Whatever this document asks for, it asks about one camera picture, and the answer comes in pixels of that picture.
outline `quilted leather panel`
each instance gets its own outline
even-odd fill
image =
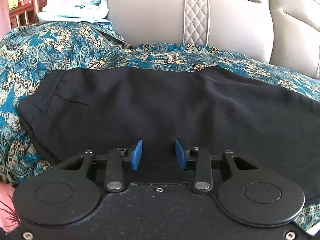
[[[208,0],[186,0],[185,3],[184,43],[207,45]]]

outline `seat cushion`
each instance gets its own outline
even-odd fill
[[[319,79],[320,0],[108,0],[127,43],[208,45]]]
[[[108,19],[127,43],[209,45],[269,62],[268,0],[108,0]]]

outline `black plastic device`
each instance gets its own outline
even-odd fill
[[[141,141],[106,155],[83,153],[30,178],[13,195],[21,224],[7,238],[319,239],[294,222],[305,201],[297,184],[230,150],[217,156],[176,141],[175,152],[185,181],[137,176]]]

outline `light blue cloth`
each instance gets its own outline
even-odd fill
[[[112,22],[106,19],[109,12],[107,0],[70,0],[47,5],[37,14],[40,23],[47,22],[90,22],[100,23],[113,30]]]

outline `yellow object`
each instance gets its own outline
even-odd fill
[[[8,2],[9,2],[9,9],[18,6],[18,0],[8,0]]]

